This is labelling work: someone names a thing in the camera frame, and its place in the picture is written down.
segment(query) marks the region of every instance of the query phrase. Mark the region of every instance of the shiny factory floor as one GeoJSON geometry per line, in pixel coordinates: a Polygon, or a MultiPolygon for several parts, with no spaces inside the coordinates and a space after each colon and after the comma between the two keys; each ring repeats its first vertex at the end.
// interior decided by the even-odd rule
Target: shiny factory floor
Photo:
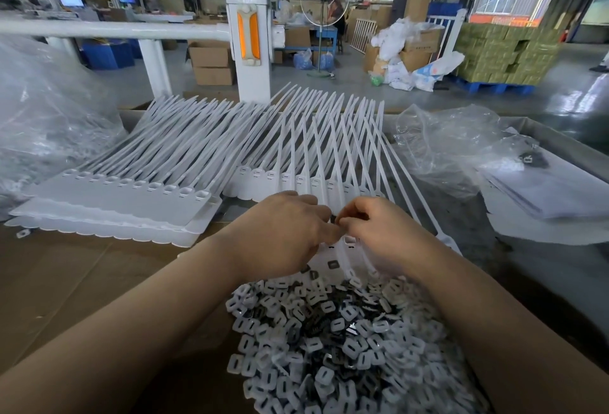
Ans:
{"type": "MultiPolygon", "coordinates": [[[[179,44],[177,50],[165,52],[174,92],[197,88],[236,89],[236,86],[197,87],[190,63],[185,63],[186,49],[186,44],[179,44]]],[[[337,57],[339,67],[332,80],[308,77],[306,71],[296,70],[290,60],[285,60],[282,66],[273,65],[271,83],[274,91],[287,82],[294,82],[306,87],[364,95],[385,100],[386,108],[407,108],[416,103],[425,109],[438,110],[476,103],[500,114],[528,116],[609,154],[609,74],[588,70],[601,61],[608,49],[607,45],[564,44],[559,61],[530,95],[484,92],[468,95],[451,82],[444,83],[448,90],[433,93],[404,92],[387,85],[374,87],[362,71],[363,55],[347,46],[345,54],[337,57]]],[[[116,89],[122,107],[133,107],[152,98],[141,60],[132,68],[97,73],[116,89]]]]}

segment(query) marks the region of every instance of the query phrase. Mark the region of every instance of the pile of small plastic pieces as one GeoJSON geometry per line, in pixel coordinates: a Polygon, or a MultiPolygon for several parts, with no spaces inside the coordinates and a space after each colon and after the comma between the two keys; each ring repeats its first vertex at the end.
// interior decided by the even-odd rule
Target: pile of small plastic pieces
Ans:
{"type": "Polygon", "coordinates": [[[260,414],[488,412],[425,296],[403,276],[332,286],[313,270],[244,284],[226,303],[243,334],[227,371],[260,414]]]}

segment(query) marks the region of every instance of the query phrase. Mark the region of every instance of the hand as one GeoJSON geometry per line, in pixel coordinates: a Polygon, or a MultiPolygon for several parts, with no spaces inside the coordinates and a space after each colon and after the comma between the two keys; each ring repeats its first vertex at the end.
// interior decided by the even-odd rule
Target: hand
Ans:
{"type": "Polygon", "coordinates": [[[300,272],[324,242],[344,234],[328,223],[332,211],[313,195],[284,191],[267,197],[212,238],[236,262],[240,284],[300,272]]]}
{"type": "Polygon", "coordinates": [[[421,247],[439,242],[385,198],[355,198],[340,211],[336,224],[349,236],[360,238],[378,257],[399,264],[410,274],[414,273],[413,263],[421,258],[421,247]]]}

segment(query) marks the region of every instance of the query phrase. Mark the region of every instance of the forearm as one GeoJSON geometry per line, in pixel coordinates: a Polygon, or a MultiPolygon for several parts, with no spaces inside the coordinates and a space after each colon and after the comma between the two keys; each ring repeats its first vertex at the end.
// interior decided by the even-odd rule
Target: forearm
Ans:
{"type": "Polygon", "coordinates": [[[435,240],[418,249],[422,261],[414,276],[428,288],[498,413],[606,412],[604,372],[468,260],[435,240]]]}
{"type": "Polygon", "coordinates": [[[127,409],[163,362],[238,286],[213,237],[0,378],[0,411],[127,409]]]}

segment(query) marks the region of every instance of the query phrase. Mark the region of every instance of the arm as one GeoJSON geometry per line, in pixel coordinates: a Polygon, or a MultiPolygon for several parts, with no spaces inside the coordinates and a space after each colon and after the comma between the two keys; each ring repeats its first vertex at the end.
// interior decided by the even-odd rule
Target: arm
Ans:
{"type": "Polygon", "coordinates": [[[609,376],[403,210],[360,197],[336,223],[428,288],[498,413],[609,412],[609,376]]]}
{"type": "Polygon", "coordinates": [[[265,199],[217,234],[0,377],[0,412],[126,410],[163,362],[240,284],[301,270],[338,241],[330,209],[295,192],[265,199]]]}

